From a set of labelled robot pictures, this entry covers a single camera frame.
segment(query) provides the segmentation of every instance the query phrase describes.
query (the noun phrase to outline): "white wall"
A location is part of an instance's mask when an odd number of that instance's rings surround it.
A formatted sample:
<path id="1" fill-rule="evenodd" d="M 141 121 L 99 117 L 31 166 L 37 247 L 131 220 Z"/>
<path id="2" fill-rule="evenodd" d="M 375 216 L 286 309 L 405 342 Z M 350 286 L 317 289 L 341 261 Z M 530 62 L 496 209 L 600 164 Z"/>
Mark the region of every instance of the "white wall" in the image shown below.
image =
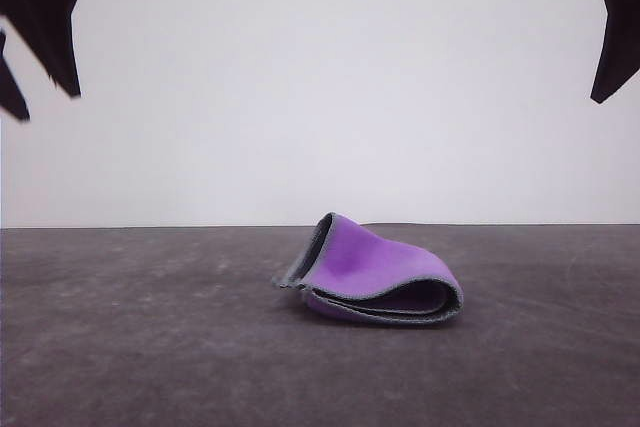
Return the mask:
<path id="1" fill-rule="evenodd" d="M 602 0 L 79 0 L 81 100 L 8 29 L 5 227 L 640 222 Z"/>

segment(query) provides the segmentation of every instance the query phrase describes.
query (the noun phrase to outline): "towel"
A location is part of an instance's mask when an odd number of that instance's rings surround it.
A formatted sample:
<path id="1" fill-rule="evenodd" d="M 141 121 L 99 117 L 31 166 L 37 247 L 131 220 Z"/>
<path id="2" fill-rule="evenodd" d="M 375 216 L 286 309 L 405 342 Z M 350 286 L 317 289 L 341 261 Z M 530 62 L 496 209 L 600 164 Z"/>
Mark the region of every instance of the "towel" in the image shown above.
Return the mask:
<path id="1" fill-rule="evenodd" d="M 323 315 L 360 322 L 423 325 L 460 312 L 460 285 L 435 254 L 384 239 L 329 213 L 278 282 L 302 292 Z"/>

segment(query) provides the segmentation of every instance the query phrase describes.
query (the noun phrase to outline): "gray floor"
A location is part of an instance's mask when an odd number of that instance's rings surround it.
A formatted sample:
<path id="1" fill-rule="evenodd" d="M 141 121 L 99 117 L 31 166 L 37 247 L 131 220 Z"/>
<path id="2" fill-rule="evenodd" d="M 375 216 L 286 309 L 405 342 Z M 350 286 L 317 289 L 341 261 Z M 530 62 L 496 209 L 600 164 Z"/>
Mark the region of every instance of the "gray floor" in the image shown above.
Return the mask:
<path id="1" fill-rule="evenodd" d="M 640 226 L 374 226 L 465 290 L 418 329 L 271 287 L 311 229 L 5 231 L 2 425 L 640 425 Z"/>

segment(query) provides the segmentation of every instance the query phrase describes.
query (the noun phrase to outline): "folded cloth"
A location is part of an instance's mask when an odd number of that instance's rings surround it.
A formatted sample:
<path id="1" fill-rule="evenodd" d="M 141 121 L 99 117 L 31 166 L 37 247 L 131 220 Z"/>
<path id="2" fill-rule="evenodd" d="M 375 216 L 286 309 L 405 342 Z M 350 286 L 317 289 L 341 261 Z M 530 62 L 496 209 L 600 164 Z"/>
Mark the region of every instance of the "folded cloth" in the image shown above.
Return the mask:
<path id="1" fill-rule="evenodd" d="M 338 319 L 432 324 L 462 308 L 462 289 L 427 250 L 383 239 L 335 213 L 316 226 L 280 287 L 302 290 L 311 309 Z"/>

